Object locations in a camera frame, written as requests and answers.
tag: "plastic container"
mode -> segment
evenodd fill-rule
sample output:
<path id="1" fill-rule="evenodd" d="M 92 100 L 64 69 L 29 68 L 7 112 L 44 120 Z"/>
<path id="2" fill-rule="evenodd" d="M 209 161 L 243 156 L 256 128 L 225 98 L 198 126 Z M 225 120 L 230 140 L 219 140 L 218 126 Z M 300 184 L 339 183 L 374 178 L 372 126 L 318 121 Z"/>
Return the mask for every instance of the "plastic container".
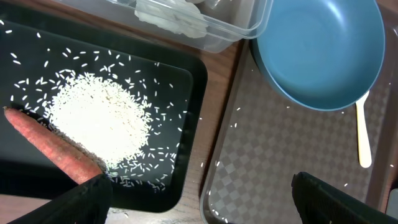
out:
<path id="1" fill-rule="evenodd" d="M 54 0 L 81 11 L 118 22 L 135 29 L 155 34 L 201 50 L 218 53 L 241 39 L 253 39 L 265 30 L 273 0 L 203 0 L 195 4 L 200 13 L 171 2 L 179 0 Z M 147 7 L 158 10 L 147 10 Z M 170 26 L 190 29 L 199 38 L 176 34 L 148 22 L 142 22 L 136 13 L 145 13 L 164 20 Z M 179 18 L 171 21 L 170 16 Z"/>

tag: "carrot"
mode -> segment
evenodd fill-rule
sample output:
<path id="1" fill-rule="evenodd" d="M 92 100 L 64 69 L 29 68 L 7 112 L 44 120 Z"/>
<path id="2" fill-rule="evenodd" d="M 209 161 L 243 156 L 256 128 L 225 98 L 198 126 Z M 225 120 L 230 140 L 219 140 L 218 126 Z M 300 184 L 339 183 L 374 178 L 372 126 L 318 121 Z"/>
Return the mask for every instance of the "carrot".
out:
<path id="1" fill-rule="evenodd" d="M 4 108 L 4 114 L 17 131 L 76 183 L 82 184 L 102 173 L 96 163 L 35 119 L 12 108 Z"/>

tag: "wooden table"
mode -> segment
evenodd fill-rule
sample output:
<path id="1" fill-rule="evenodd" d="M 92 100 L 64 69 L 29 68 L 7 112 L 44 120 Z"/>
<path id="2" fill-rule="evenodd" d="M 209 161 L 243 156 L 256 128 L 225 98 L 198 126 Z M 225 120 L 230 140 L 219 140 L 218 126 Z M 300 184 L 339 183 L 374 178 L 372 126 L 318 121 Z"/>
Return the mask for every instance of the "wooden table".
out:
<path id="1" fill-rule="evenodd" d="M 143 34 L 129 27 L 116 24 L 105 19 L 91 16 L 81 11 L 71 9 L 51 0 L 6 0 L 33 9 L 56 14 L 74 21 L 79 21 L 91 26 L 113 30 L 124 35 L 143 39 Z M 154 37 L 144 37 L 154 42 Z M 229 86 L 238 58 L 241 45 L 233 44 L 220 54 L 211 54 L 190 47 L 171 44 L 162 41 L 161 44 L 187 50 L 200 57 L 208 70 L 208 83 L 203 100 L 192 155 L 188 167 L 183 196 L 178 205 L 168 212 L 156 214 L 144 212 L 128 212 L 129 218 L 123 214 L 108 218 L 107 223 L 203 223 L 200 217 L 200 190 L 205 177 L 206 162 L 210 158 L 211 150 L 218 133 L 220 119 L 223 114 L 224 104 L 228 99 Z M 36 198 L 13 197 L 0 195 L 0 223 L 7 223 L 27 212 L 45 204 L 46 200 Z"/>

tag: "spoon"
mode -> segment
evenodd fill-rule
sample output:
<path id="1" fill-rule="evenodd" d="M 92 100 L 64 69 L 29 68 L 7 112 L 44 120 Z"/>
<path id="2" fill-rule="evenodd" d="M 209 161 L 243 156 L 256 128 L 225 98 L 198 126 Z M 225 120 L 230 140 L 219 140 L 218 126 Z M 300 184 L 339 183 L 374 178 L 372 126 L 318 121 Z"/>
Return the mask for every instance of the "spoon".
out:
<path id="1" fill-rule="evenodd" d="M 363 110 L 369 91 L 365 93 L 356 103 L 356 130 L 358 137 L 359 164 L 368 168 L 372 164 L 371 147 L 369 144 L 368 130 L 366 130 L 365 112 Z"/>

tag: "brown tray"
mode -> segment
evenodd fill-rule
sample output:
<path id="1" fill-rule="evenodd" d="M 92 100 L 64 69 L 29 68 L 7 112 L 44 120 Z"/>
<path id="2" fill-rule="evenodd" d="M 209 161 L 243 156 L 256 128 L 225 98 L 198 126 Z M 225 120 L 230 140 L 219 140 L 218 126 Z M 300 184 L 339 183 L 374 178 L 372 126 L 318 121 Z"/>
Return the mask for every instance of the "brown tray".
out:
<path id="1" fill-rule="evenodd" d="M 300 171 L 384 209 L 398 146 L 398 38 L 393 29 L 398 16 L 382 6 L 381 11 L 386 55 L 365 103 L 372 166 L 363 169 L 358 162 L 354 106 L 314 111 L 278 95 L 245 43 L 201 195 L 205 222 L 301 223 L 290 186 Z"/>

